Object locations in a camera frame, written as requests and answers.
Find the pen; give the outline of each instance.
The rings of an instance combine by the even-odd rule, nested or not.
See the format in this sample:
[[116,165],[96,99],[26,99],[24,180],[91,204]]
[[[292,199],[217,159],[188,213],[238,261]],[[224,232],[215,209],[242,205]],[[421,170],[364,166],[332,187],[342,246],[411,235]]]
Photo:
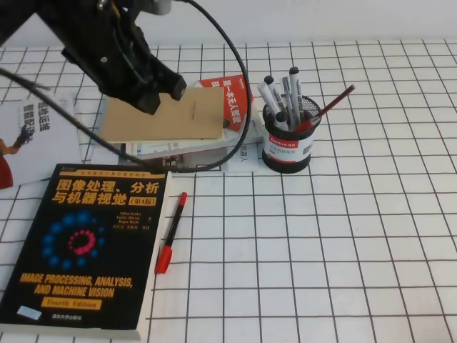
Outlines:
[[176,208],[176,212],[174,212],[174,217],[173,221],[171,222],[169,234],[166,237],[166,241],[164,247],[162,248],[159,261],[156,265],[156,274],[165,274],[166,270],[169,268],[171,255],[173,254],[173,250],[171,250],[171,245],[173,244],[174,236],[176,234],[176,230],[178,229],[179,220],[181,219],[183,208],[186,204],[186,199],[187,193],[183,192],[181,194],[181,197],[179,198],[178,207]]
[[322,117],[328,112],[330,111],[332,108],[334,108],[341,100],[343,100],[344,98],[346,98],[356,87],[352,84],[350,85],[347,90],[345,90],[343,93],[341,93],[340,95],[338,95],[330,104],[328,104],[327,106],[325,106],[319,113],[317,113],[317,115],[315,115],[313,118],[305,121],[304,123],[302,123],[302,125],[300,125],[299,127],[296,127],[295,128],[295,132],[303,132],[303,131],[306,131],[306,130],[309,130],[311,127],[313,127],[314,125],[316,125],[317,123],[320,122],[320,120],[322,119]]
[[286,105],[288,109],[288,118],[289,121],[291,122],[291,129],[294,129],[297,127],[300,122],[298,121],[297,117],[293,115],[293,108],[292,108],[292,101],[291,101],[291,87],[288,84],[288,77],[285,76],[281,79],[281,82],[283,84],[283,90],[284,90],[284,97],[286,98]]
[[261,82],[260,84],[258,84],[257,89],[260,95],[262,96],[263,100],[265,101],[265,104],[268,106],[270,113],[272,113],[276,117],[276,115],[281,112],[281,108],[274,99],[274,96],[271,93],[266,82]]
[[299,72],[298,68],[293,66],[289,69],[288,75],[291,79],[292,107],[299,122],[303,123],[305,121],[305,116],[303,113],[303,99],[301,98],[300,80],[298,79]]
[[284,112],[285,114],[287,114],[287,108],[284,105],[283,98],[281,97],[281,95],[278,93],[278,90],[276,89],[274,78],[271,75],[268,75],[268,76],[265,76],[265,79],[263,79],[263,80],[269,87],[269,89],[270,89],[271,93],[273,94],[274,99],[278,103],[281,111]]

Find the barcode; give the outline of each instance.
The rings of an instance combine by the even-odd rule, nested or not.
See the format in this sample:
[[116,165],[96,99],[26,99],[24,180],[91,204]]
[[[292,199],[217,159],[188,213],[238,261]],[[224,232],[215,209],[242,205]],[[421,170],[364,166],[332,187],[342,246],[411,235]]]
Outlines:
[[36,311],[35,309],[30,309],[25,306],[19,307],[19,310],[17,311],[17,314],[23,317],[27,317],[33,320],[38,320],[39,317],[41,316],[40,311]]

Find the black cable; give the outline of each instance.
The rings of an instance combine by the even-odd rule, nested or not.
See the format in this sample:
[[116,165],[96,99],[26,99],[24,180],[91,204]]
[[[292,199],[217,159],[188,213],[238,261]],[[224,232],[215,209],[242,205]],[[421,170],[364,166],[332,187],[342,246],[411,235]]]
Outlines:
[[199,4],[197,4],[194,0],[176,0],[176,1],[186,2],[187,4],[192,5],[198,11],[200,11],[214,25],[214,27],[217,29],[217,31],[219,31],[219,33],[222,35],[222,37],[227,42],[228,46],[230,47],[230,50],[232,50],[233,54],[235,55],[235,58],[241,67],[241,73],[243,74],[243,78],[246,83],[246,96],[248,98],[248,111],[246,114],[246,122],[244,123],[243,131],[241,132],[241,137],[238,140],[238,143],[236,143],[236,145],[233,147],[233,149],[223,159],[220,159],[214,163],[207,164],[206,166],[180,168],[177,166],[163,166],[156,160],[145,161],[145,160],[139,159],[138,157],[126,154],[125,152],[122,152],[119,149],[115,148],[112,144],[108,143],[107,141],[105,141],[104,139],[99,137],[99,135],[93,133],[90,129],[88,129],[86,126],[81,124],[78,120],[73,118],[72,115],[70,115],[67,111],[65,111],[62,107],[60,107],[60,105],[57,104],[53,99],[51,99],[49,96],[47,96],[42,91],[39,91],[37,89],[36,85],[32,84],[29,80],[26,80],[20,76],[12,74],[9,71],[2,69],[2,68],[0,68],[0,75],[7,77],[8,79],[12,80],[13,82],[16,82],[20,86],[22,86],[25,89],[27,89],[28,91],[30,91],[32,94],[39,97],[41,100],[45,101],[52,109],[54,109],[58,114],[60,114],[63,118],[65,118],[67,121],[69,121],[77,129],[80,129],[83,133],[85,133],[87,136],[92,138],[95,142],[100,144],[102,147],[108,149],[109,151],[115,153],[122,159],[127,159],[129,161],[132,161],[133,163],[146,167],[147,169],[151,169],[154,172],[194,173],[194,172],[205,172],[205,171],[211,170],[213,168],[216,168],[217,166],[220,166],[223,163],[227,162],[239,150],[240,146],[243,144],[244,139],[246,138],[246,135],[248,134],[249,124],[251,123],[251,102],[252,102],[251,86],[249,84],[248,73],[246,71],[246,67],[244,66],[244,63],[241,60],[241,57],[240,57],[239,53],[237,52],[235,46],[233,45],[232,41],[227,36],[225,31],[217,23],[217,21],[203,7],[201,7]]

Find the brown cardboard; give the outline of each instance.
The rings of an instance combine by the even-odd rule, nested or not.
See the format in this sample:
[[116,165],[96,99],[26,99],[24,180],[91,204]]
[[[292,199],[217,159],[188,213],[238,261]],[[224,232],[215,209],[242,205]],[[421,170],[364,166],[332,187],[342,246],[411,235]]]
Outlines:
[[224,88],[188,88],[180,101],[160,94],[154,115],[110,98],[101,137],[112,143],[222,137]]

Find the white wall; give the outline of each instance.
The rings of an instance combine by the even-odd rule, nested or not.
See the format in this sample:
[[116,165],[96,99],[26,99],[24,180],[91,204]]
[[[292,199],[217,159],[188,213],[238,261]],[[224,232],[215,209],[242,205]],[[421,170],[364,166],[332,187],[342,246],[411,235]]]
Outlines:
[[[199,0],[199,3],[237,42],[457,36],[456,0]],[[142,14],[137,24],[150,44],[221,41],[207,20],[188,4],[173,3],[173,10],[167,16]],[[6,45],[61,44],[34,16]]]

